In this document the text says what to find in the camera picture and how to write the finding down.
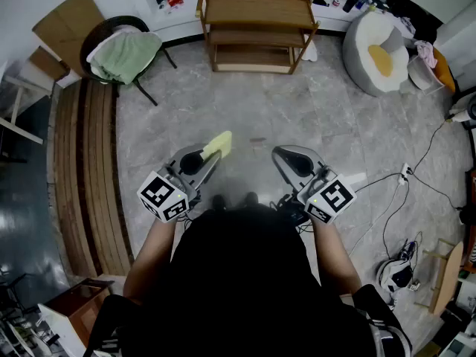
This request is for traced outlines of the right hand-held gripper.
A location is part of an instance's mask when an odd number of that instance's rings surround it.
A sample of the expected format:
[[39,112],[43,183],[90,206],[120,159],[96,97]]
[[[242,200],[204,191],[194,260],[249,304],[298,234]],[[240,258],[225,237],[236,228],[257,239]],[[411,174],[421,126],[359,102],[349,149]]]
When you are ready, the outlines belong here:
[[[355,200],[349,180],[337,175],[313,149],[282,145],[271,151],[271,158],[285,182],[299,192],[297,200],[304,212],[324,224],[331,224]],[[321,168],[315,177],[312,174]]]

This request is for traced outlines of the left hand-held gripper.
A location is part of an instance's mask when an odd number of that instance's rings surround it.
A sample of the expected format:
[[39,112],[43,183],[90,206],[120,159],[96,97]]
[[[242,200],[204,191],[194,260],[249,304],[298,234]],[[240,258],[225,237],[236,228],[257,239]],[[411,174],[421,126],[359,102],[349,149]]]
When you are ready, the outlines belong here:
[[171,222],[193,209],[200,200],[199,188],[218,167],[222,152],[203,158],[204,144],[180,149],[158,171],[152,171],[137,191],[142,205],[162,222]]

